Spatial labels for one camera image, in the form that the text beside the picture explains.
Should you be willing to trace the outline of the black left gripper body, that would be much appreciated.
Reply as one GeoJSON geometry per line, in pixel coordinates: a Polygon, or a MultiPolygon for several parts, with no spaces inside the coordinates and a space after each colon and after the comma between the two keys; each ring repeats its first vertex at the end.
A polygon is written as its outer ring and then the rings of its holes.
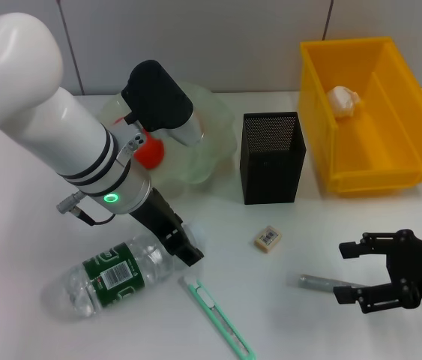
{"type": "Polygon", "coordinates": [[[160,241],[181,239],[181,219],[156,188],[150,190],[146,200],[130,215],[160,241]]]}

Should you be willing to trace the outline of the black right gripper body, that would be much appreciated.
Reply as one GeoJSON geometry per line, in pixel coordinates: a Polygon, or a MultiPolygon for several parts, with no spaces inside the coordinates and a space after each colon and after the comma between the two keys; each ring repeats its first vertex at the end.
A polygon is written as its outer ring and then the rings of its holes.
{"type": "Polygon", "coordinates": [[[417,308],[422,300],[422,240],[410,229],[397,231],[386,266],[400,307],[417,308]]]}

